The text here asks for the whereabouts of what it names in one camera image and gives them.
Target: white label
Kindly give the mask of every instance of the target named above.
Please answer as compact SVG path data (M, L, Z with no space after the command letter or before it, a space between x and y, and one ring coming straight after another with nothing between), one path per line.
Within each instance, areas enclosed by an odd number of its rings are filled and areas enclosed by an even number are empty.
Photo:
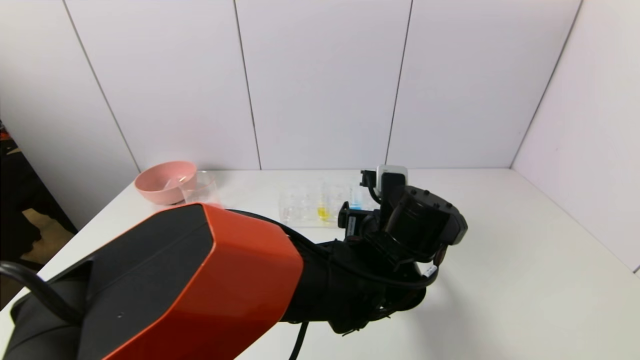
M356 217L349 217L349 222L347 223L347 236L351 236L356 232Z
M431 265L425 272L424 272L424 276L429 277L431 275L433 275L434 272L436 272L436 270L438 270L438 267L435 265Z

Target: clear plastic cup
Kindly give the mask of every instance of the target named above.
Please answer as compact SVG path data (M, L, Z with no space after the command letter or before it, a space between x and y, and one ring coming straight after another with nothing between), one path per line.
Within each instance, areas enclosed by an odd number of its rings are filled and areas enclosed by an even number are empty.
M191 180L180 185L180 190L185 204L204 202L222 207L213 171L197 171Z

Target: yellow liquid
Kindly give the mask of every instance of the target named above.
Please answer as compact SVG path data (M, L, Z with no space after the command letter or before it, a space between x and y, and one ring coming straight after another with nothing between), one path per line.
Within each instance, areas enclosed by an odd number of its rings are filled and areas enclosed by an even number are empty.
M318 206L318 216L322 221L329 220L329 210L324 206Z

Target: pink bowl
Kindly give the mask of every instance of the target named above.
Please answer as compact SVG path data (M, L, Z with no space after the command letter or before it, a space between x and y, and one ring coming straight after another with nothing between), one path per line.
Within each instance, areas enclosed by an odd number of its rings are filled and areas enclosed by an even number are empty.
M134 185L150 202L171 205L184 200L180 185L195 179L196 170L196 165L190 161L169 161L140 173Z

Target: white wall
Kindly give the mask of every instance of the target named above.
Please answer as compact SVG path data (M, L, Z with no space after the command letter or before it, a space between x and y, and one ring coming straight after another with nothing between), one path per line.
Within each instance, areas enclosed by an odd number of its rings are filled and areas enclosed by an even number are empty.
M141 169L258 169L233 0L67 0Z
M138 173L61 1L0 2L0 119L76 227Z
M513 165L632 270L640 265L639 19L637 0L584 1Z
M262 168L384 163L410 2L237 2Z
M580 0L414 0L387 163L509 167Z

